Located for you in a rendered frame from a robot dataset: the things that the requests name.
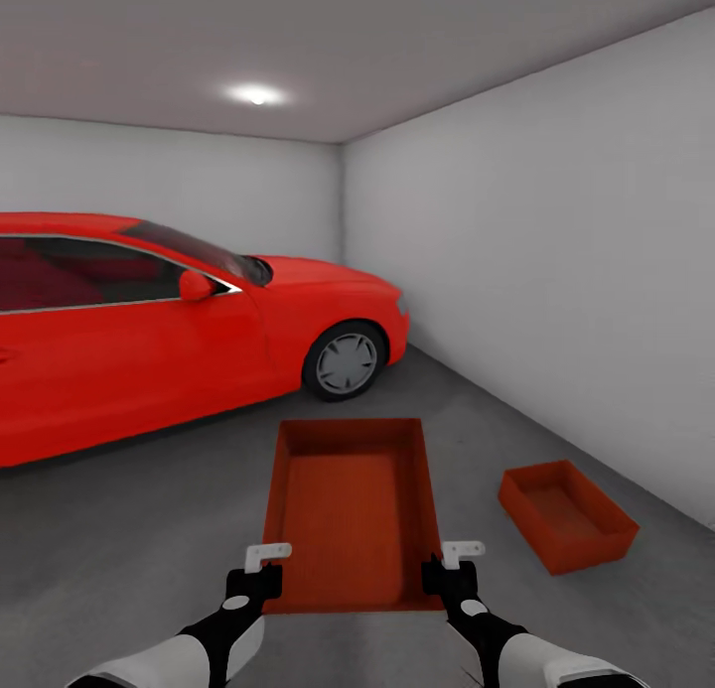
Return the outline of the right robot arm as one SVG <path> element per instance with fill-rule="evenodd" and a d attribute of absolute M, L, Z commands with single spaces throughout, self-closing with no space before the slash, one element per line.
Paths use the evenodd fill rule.
<path fill-rule="evenodd" d="M 482 688 L 646 688 L 617 665 L 553 645 L 490 613 L 477 595 L 477 569 L 460 556 L 483 556 L 485 544 L 442 542 L 442 561 L 421 563 L 423 593 L 441 595 L 454 661 Z"/>

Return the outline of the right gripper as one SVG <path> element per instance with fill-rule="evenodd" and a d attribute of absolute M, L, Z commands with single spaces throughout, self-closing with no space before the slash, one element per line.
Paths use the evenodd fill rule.
<path fill-rule="evenodd" d="M 459 570 L 446 570 L 437 556 L 431 562 L 421 563 L 423 578 L 423 593 L 425 595 L 441 595 L 444 600 L 448 586 L 462 582 L 467 584 L 475 593 L 478 592 L 477 569 L 473 561 L 459 561 Z"/>

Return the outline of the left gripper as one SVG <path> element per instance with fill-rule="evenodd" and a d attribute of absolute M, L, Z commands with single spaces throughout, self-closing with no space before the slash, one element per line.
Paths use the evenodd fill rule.
<path fill-rule="evenodd" d="M 244 585 L 255 585 L 262 592 L 263 600 L 278 599 L 282 595 L 282 565 L 264 564 L 257 574 L 245 574 L 244 569 L 231 570 L 226 576 L 227 599 L 232 591 Z"/>

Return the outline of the storage box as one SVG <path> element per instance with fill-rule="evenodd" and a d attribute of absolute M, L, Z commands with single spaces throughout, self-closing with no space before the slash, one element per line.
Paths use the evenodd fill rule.
<path fill-rule="evenodd" d="M 550 500 L 534 497 L 543 492 L 560 496 L 564 512 L 577 511 L 596 536 L 562 541 L 545 516 Z M 498 500 L 550 576 L 621 560 L 639 532 L 639 526 L 568 461 L 505 471 Z"/>
<path fill-rule="evenodd" d="M 280 422 L 262 544 L 287 543 L 264 615 L 445 611 L 421 563 L 442 561 L 422 421 Z"/>

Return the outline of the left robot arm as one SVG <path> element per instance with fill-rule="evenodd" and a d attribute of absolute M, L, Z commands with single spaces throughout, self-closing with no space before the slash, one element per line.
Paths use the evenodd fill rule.
<path fill-rule="evenodd" d="M 263 562 L 291 554 L 287 543 L 249 546 L 245 569 L 226 576 L 217 612 L 141 653 L 102 663 L 65 688 L 225 688 L 261 646 L 263 602 L 282 595 L 283 566 Z"/>

